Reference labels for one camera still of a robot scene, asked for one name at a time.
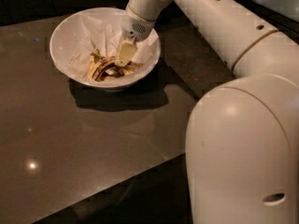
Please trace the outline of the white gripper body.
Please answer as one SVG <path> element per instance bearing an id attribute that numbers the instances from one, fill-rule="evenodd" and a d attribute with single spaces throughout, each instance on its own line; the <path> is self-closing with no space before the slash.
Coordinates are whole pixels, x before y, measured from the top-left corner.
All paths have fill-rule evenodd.
<path id="1" fill-rule="evenodd" d="M 154 21 L 140 18 L 127 7 L 121 18 L 122 36 L 131 42 L 142 42 L 149 37 L 154 25 Z"/>

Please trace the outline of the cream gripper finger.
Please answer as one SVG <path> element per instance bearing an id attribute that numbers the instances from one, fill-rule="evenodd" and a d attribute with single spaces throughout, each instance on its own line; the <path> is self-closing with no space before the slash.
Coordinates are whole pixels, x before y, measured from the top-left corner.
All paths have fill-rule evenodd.
<path id="1" fill-rule="evenodd" d="M 118 67 L 126 66 L 137 52 L 137 46 L 134 41 L 123 40 L 116 56 L 115 64 Z"/>

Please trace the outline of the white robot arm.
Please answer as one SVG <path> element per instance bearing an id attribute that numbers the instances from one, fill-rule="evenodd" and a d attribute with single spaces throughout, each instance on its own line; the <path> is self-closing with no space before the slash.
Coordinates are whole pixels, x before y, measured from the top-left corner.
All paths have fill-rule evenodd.
<path id="1" fill-rule="evenodd" d="M 299 224 L 297 44 L 234 0 L 129 0 L 123 36 L 145 40 L 170 2 L 235 75 L 188 121 L 193 224 Z"/>

